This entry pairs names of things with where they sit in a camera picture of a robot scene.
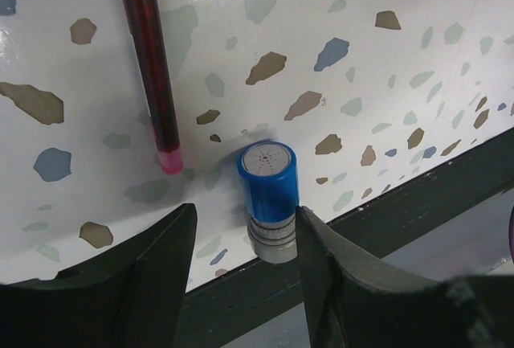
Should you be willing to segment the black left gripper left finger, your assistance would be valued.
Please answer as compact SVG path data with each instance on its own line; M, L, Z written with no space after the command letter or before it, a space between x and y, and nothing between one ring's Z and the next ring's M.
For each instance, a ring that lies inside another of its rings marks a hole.
M197 211L182 204L134 237L52 280L1 287L3 347L171 347Z

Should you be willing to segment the blue grey stamp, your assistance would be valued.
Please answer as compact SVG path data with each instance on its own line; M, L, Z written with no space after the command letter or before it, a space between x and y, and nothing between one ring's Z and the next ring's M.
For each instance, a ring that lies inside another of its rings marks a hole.
M296 208L300 202L297 158L287 145L258 141L237 161L254 253L270 264L294 260Z

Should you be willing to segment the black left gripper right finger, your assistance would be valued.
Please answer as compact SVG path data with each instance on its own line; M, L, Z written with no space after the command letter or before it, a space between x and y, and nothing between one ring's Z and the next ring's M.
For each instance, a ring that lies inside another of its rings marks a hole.
M437 282L407 272L296 209L296 247L313 347L511 347L513 277Z

